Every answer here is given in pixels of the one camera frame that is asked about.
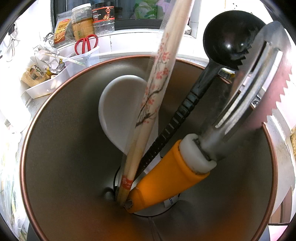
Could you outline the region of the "white ceramic soup spoon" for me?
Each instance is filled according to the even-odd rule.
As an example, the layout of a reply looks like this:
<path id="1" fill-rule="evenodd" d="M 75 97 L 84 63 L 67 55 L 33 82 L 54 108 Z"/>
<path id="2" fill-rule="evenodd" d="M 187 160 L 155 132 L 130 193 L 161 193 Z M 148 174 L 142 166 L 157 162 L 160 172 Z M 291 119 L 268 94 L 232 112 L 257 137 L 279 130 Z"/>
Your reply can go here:
<path id="1" fill-rule="evenodd" d="M 136 75 L 122 75 L 103 90 L 98 116 L 108 139 L 124 154 L 128 153 L 132 128 L 140 109 L 147 82 Z"/>

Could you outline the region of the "red metal utensil cup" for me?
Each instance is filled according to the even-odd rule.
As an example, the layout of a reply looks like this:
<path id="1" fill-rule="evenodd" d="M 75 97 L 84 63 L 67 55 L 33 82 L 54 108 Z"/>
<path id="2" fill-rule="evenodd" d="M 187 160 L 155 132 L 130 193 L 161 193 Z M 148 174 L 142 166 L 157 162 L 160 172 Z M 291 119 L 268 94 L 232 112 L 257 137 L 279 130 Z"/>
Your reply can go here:
<path id="1" fill-rule="evenodd" d="M 99 98 L 114 78 L 145 77 L 149 56 L 116 58 L 70 78 L 42 105 L 21 157 L 21 190 L 41 240 L 261 240 L 275 200 L 275 159 L 267 129 L 154 217 L 113 200 L 122 152 L 104 134 Z"/>

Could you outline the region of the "black plastic ladle spoon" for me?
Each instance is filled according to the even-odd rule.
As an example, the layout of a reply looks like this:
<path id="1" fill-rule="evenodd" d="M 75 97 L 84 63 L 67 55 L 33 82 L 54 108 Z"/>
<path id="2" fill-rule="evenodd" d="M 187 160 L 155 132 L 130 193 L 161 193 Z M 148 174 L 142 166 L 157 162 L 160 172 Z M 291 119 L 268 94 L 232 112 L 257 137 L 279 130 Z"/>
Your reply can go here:
<path id="1" fill-rule="evenodd" d="M 179 105 L 174 115 L 142 157 L 135 177 L 138 177 L 163 149 L 204 96 L 213 78 L 222 68 L 238 70 L 255 36 L 265 23 L 245 11 L 225 11 L 215 16 L 203 35 L 203 47 L 209 63 Z"/>

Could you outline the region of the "dark kitchen window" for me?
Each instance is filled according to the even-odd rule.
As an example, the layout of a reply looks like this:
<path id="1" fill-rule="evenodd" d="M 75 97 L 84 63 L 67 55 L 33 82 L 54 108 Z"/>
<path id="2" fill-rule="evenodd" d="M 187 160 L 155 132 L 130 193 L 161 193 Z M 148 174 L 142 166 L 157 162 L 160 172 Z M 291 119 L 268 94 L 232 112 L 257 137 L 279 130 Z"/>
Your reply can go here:
<path id="1" fill-rule="evenodd" d="M 82 4 L 112 4 L 115 10 L 115 30 L 127 29 L 159 29 L 170 1 L 88 1 L 88 0 L 53 0 L 50 1 L 51 20 L 54 27 L 57 15 L 71 11 Z"/>

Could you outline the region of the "clear plastic organizer tray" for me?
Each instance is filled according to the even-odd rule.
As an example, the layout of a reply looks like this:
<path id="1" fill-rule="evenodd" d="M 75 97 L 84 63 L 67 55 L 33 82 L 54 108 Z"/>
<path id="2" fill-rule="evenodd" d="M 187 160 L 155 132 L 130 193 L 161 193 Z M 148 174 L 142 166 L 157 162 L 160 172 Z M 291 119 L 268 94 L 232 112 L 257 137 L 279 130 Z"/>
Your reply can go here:
<path id="1" fill-rule="evenodd" d="M 72 60 L 81 62 L 83 65 L 68 61 L 65 64 L 66 67 L 57 76 L 30 87 L 24 92 L 27 93 L 32 99 L 51 94 L 70 77 L 73 77 L 78 72 L 99 63 L 99 46 L 85 54 L 76 55 L 73 52 L 68 55 L 68 57 Z"/>

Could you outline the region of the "black lid spice jar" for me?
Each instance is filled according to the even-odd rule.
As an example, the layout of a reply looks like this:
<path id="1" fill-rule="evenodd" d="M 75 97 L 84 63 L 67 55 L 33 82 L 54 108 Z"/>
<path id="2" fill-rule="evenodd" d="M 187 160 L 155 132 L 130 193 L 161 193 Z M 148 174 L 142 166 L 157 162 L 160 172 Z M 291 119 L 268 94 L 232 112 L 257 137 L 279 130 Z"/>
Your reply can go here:
<path id="1" fill-rule="evenodd" d="M 114 6 L 94 4 L 92 6 L 92 24 L 97 36 L 107 35 L 114 31 Z"/>

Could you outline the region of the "brown paper food packet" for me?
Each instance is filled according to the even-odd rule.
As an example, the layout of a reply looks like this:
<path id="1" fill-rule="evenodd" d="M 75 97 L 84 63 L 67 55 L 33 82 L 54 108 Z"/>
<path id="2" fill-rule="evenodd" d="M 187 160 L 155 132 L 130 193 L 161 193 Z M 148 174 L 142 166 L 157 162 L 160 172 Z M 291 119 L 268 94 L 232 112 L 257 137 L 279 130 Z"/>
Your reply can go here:
<path id="1" fill-rule="evenodd" d="M 29 87 L 33 87 L 49 79 L 50 76 L 46 72 L 42 71 L 42 69 L 36 64 L 27 68 L 21 78 L 22 82 L 27 84 Z"/>

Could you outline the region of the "orange snack packet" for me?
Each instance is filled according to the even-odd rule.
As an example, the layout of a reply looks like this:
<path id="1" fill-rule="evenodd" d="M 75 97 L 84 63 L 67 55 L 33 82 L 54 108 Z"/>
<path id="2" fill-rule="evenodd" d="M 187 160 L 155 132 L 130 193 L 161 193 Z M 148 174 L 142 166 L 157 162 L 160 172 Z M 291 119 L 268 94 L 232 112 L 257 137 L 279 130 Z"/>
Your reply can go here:
<path id="1" fill-rule="evenodd" d="M 72 40 L 71 19 L 69 17 L 58 19 L 54 32 L 54 45 L 68 43 Z"/>

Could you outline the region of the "clear jar yellow contents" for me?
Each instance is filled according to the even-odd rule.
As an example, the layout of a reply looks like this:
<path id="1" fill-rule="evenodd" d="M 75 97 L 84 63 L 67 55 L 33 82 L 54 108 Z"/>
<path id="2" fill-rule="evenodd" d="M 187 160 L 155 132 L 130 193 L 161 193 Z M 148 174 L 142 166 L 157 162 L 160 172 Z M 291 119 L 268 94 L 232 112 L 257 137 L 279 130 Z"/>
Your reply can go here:
<path id="1" fill-rule="evenodd" d="M 76 41 L 94 34 L 91 3 L 74 7 L 72 9 L 71 23 Z"/>

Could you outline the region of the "red handled scissors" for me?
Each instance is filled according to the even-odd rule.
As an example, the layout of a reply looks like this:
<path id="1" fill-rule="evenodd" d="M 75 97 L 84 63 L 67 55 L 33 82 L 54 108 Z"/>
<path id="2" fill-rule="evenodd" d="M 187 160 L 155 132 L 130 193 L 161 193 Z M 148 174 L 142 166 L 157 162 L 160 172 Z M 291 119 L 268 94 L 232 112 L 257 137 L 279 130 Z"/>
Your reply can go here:
<path id="1" fill-rule="evenodd" d="M 90 39 L 95 39 L 95 44 L 92 47 L 90 43 Z M 79 39 L 74 46 L 74 51 L 77 55 L 85 54 L 86 52 L 90 51 L 93 48 L 98 46 L 98 37 L 95 34 L 90 34 L 87 37 Z"/>

